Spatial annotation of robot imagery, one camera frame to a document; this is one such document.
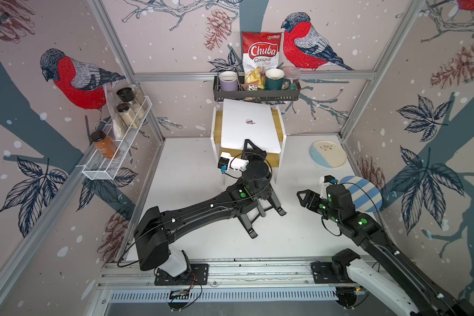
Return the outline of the silver laptop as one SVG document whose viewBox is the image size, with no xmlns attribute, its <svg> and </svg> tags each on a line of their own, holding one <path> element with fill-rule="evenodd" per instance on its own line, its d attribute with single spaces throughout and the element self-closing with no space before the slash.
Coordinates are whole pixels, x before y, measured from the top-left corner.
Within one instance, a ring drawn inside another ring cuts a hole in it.
<svg viewBox="0 0 474 316">
<path fill-rule="evenodd" d="M 245 140 L 269 154 L 281 152 L 269 105 L 225 99 L 223 102 L 221 146 L 242 150 Z"/>
</svg>

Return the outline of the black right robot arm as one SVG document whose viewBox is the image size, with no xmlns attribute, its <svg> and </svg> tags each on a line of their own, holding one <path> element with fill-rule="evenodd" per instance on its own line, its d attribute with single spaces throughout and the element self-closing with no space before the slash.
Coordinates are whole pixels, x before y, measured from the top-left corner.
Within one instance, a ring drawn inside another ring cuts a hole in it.
<svg viewBox="0 0 474 316">
<path fill-rule="evenodd" d="M 342 235 L 365 250 L 389 278 L 350 249 L 333 257 L 335 274 L 366 288 L 396 315 L 474 315 L 468 300 L 455 298 L 431 280 L 399 250 L 378 222 L 357 211 L 344 185 L 329 184 L 324 196 L 312 190 L 296 195 L 302 207 L 337 224 Z"/>
</svg>

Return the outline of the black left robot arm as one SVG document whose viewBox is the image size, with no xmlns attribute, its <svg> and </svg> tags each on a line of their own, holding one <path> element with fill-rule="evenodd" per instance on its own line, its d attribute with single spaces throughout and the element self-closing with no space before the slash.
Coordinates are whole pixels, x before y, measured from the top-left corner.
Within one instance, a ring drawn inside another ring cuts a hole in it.
<svg viewBox="0 0 474 316">
<path fill-rule="evenodd" d="M 217 221 L 237 218 L 250 238 L 256 238 L 253 220 L 248 213 L 258 209 L 260 216 L 266 210 L 260 202 L 266 200 L 281 216 L 286 215 L 271 185 L 273 168 L 267 160 L 267 152 L 251 140 L 244 141 L 242 153 L 233 157 L 223 152 L 218 160 L 221 172 L 239 170 L 241 175 L 224 192 L 206 201 L 185 208 L 161 212 L 149 208 L 134 231 L 138 263 L 142 271 L 160 268 L 169 272 L 167 262 L 173 258 L 181 264 L 169 272 L 177 277 L 189 270 L 184 252 L 176 255 L 169 246 L 184 235 Z"/>
</svg>

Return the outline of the black lid spice jar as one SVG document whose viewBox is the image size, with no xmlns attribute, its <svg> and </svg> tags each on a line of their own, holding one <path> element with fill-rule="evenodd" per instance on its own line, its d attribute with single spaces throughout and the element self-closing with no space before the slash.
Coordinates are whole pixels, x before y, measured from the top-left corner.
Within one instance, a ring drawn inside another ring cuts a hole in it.
<svg viewBox="0 0 474 316">
<path fill-rule="evenodd" d="M 127 103 L 118 104 L 117 111 L 126 126 L 131 129 L 139 129 L 137 114 L 135 114 Z"/>
</svg>

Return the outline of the tall black lid jar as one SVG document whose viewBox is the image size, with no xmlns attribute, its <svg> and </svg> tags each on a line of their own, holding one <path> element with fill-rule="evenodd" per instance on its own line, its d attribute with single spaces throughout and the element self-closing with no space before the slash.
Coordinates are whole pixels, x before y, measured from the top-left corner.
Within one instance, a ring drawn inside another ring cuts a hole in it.
<svg viewBox="0 0 474 316">
<path fill-rule="evenodd" d="M 121 88 L 117 91 L 117 96 L 123 103 L 127 103 L 129 108 L 132 109 L 134 114 L 139 118 L 142 119 L 146 116 L 144 108 L 142 105 L 137 101 L 134 91 L 131 87 Z"/>
</svg>

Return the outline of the cream and blue plate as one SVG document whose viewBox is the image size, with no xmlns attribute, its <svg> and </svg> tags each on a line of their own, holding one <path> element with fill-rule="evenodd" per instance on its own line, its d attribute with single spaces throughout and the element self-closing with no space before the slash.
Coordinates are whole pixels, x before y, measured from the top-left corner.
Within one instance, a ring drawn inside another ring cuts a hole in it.
<svg viewBox="0 0 474 316">
<path fill-rule="evenodd" d="M 325 168 L 338 168 L 347 162 L 347 154 L 339 143 L 318 140 L 309 147 L 309 155 L 318 165 Z"/>
</svg>

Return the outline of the blue striped plate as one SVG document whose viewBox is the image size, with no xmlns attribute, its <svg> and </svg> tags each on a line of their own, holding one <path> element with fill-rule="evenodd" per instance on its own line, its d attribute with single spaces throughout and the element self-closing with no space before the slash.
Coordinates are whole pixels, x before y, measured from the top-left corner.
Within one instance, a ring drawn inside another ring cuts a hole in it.
<svg viewBox="0 0 474 316">
<path fill-rule="evenodd" d="M 370 181 L 359 176 L 345 176 L 340 180 L 350 191 L 355 208 L 360 212 L 375 213 L 381 210 L 381 191 Z"/>
</svg>

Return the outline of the small snack packet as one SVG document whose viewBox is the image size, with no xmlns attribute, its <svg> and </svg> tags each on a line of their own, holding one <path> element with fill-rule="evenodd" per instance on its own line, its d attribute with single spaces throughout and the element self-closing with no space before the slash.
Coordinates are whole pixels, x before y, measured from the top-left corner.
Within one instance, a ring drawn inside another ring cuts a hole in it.
<svg viewBox="0 0 474 316">
<path fill-rule="evenodd" d="M 243 84 L 242 87 L 244 91 L 253 92 L 253 91 L 258 91 L 260 89 L 260 84 L 261 84 L 261 80 L 256 80 L 255 82 L 249 82 L 249 83 Z"/>
</svg>

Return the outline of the green mug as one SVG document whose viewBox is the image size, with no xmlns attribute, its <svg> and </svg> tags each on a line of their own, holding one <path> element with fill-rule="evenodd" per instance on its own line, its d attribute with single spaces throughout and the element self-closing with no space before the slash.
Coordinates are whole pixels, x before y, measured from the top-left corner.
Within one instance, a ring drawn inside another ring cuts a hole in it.
<svg viewBox="0 0 474 316">
<path fill-rule="evenodd" d="M 285 73 L 279 68 L 270 68 L 265 72 L 265 89 L 280 91 L 290 89 L 290 80 L 285 78 Z"/>
</svg>

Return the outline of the lilac mug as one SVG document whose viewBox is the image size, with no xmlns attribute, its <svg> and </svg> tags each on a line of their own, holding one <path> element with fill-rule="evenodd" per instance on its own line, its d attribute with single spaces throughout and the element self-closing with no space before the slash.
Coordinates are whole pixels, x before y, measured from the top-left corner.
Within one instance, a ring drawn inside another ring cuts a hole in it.
<svg viewBox="0 0 474 316">
<path fill-rule="evenodd" d="M 219 85 L 223 92 L 235 92 L 239 88 L 238 73 L 234 71 L 221 72 L 218 75 Z"/>
</svg>

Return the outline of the pink lidded jar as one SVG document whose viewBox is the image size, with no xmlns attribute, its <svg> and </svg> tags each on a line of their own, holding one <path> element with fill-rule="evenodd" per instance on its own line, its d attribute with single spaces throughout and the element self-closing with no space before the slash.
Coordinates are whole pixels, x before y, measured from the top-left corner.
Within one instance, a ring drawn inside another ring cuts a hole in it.
<svg viewBox="0 0 474 316">
<path fill-rule="evenodd" d="M 288 66 L 283 68 L 284 77 L 283 77 L 283 85 L 282 90 L 297 90 L 300 83 L 300 69 Z"/>
</svg>

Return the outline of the red cassava chips bag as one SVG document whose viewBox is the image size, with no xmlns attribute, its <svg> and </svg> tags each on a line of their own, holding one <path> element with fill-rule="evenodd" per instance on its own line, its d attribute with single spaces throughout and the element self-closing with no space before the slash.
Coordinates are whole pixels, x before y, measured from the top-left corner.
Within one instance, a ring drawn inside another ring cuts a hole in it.
<svg viewBox="0 0 474 316">
<path fill-rule="evenodd" d="M 265 72 L 279 65 L 281 33 L 242 32 L 244 83 L 265 89 Z"/>
</svg>

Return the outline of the orange spice jar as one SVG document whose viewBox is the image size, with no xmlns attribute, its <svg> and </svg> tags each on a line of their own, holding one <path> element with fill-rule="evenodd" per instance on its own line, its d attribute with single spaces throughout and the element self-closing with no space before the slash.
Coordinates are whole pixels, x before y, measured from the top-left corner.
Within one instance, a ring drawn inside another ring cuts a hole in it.
<svg viewBox="0 0 474 316">
<path fill-rule="evenodd" d="M 118 147 L 114 143 L 114 141 L 103 131 L 95 131 L 90 134 L 90 138 L 99 150 L 99 152 L 103 155 L 105 159 L 113 159 L 114 156 L 118 152 Z"/>
</svg>

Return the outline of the dark metal wall shelf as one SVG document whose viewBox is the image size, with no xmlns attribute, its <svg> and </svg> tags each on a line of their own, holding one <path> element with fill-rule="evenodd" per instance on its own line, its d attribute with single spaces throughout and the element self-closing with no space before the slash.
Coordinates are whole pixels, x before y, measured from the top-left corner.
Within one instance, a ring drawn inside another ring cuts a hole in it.
<svg viewBox="0 0 474 316">
<path fill-rule="evenodd" d="M 214 100 L 222 102 L 224 99 L 240 100 L 240 101 L 297 101 L 300 97 L 301 85 L 298 84 L 295 90 L 256 90 L 247 91 L 242 89 L 244 84 L 244 75 L 238 75 L 238 90 L 225 92 L 221 89 L 220 78 L 216 75 L 213 81 Z"/>
</svg>

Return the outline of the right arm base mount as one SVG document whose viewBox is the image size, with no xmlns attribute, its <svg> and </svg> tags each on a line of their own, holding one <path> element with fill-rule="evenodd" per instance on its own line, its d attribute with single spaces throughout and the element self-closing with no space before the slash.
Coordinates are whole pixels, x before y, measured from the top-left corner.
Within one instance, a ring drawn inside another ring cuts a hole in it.
<svg viewBox="0 0 474 316">
<path fill-rule="evenodd" d="M 313 261 L 310 269 L 316 284 L 352 283 L 348 276 L 347 268 L 350 263 L 361 259 L 355 251 L 346 248 L 333 255 L 330 261 Z"/>
</svg>

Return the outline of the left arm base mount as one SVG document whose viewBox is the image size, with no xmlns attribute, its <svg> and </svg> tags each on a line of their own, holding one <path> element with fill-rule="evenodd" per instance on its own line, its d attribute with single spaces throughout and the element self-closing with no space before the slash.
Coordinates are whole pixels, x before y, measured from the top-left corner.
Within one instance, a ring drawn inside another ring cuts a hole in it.
<svg viewBox="0 0 474 316">
<path fill-rule="evenodd" d="M 199 282 L 208 283 L 209 265 L 190 263 L 184 250 L 172 253 L 168 260 L 156 268 L 155 286 L 190 285 Z"/>
</svg>

